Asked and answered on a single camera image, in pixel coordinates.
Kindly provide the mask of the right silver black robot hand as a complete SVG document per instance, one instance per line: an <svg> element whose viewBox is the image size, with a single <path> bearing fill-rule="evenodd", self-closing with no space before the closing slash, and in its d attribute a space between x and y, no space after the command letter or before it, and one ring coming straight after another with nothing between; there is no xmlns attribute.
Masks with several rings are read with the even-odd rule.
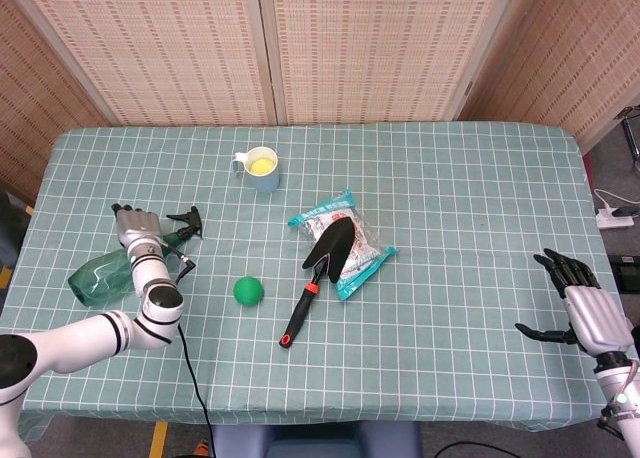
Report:
<svg viewBox="0 0 640 458"><path fill-rule="evenodd" d="M517 323L516 329L539 342L576 344L591 357L625 353L634 344L626 317L583 262L546 248L534 260L549 274L569 319L566 331L539 331Z"/></svg>

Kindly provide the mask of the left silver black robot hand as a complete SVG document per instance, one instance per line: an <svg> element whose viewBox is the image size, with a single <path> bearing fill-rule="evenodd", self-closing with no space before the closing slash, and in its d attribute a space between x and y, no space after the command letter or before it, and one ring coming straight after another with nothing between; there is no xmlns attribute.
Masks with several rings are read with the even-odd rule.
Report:
<svg viewBox="0 0 640 458"><path fill-rule="evenodd" d="M161 255L163 235L156 214L118 203L111 208L116 219L118 241L128 255Z"/></svg>

